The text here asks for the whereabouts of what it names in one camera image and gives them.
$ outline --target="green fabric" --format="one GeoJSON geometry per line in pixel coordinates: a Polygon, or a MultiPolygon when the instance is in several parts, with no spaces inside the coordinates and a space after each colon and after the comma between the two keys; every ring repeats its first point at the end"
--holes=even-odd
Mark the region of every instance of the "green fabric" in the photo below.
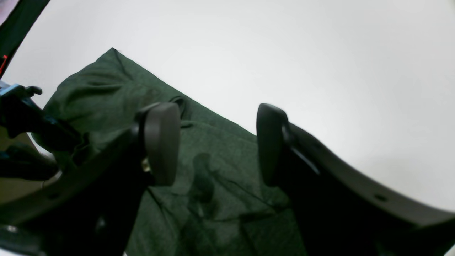
{"type": "Polygon", "coordinates": [[[80,165],[128,129],[137,110],[169,101],[182,112],[176,182],[144,193],[128,256],[304,255],[287,196],[262,183],[256,137],[117,50],[67,78],[45,111],[85,135],[73,157],[80,165]]]}

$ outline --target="wrinkled fabric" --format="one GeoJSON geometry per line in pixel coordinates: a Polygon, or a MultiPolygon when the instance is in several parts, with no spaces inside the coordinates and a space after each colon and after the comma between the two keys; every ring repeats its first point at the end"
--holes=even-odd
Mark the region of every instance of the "wrinkled fabric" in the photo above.
{"type": "Polygon", "coordinates": [[[58,160],[81,165],[155,102],[181,110],[177,177],[144,193],[128,256],[305,255],[289,199],[262,182],[256,137],[115,49],[67,78],[44,108],[85,138],[58,160]]]}

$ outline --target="hole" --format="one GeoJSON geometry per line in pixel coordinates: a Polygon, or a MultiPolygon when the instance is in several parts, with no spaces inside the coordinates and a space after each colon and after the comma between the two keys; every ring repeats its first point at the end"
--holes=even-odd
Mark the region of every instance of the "hole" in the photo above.
{"type": "Polygon", "coordinates": [[[59,193],[53,193],[53,194],[47,196],[47,198],[49,198],[50,200],[54,200],[54,199],[57,199],[59,196],[60,196],[59,193]]]}
{"type": "Polygon", "coordinates": [[[376,198],[379,201],[387,202],[387,197],[383,195],[374,195],[374,198],[376,198]]]}

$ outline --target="red wire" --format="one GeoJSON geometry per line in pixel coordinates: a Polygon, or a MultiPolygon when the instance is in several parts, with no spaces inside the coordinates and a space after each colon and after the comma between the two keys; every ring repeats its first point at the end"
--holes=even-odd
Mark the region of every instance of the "red wire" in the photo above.
{"type": "Polygon", "coordinates": [[[3,72],[3,68],[5,67],[6,59],[7,59],[7,58],[8,58],[8,56],[3,55],[3,63],[1,64],[1,67],[0,67],[0,75],[1,75],[2,72],[3,72]]]}

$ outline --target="white background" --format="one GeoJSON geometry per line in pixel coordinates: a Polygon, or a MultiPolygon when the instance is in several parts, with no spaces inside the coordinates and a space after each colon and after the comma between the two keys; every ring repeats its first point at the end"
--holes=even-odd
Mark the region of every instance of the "white background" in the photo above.
{"type": "Polygon", "coordinates": [[[50,1],[3,80],[56,87],[114,47],[255,131],[287,112],[359,171],[455,211],[452,0],[50,1]]]}

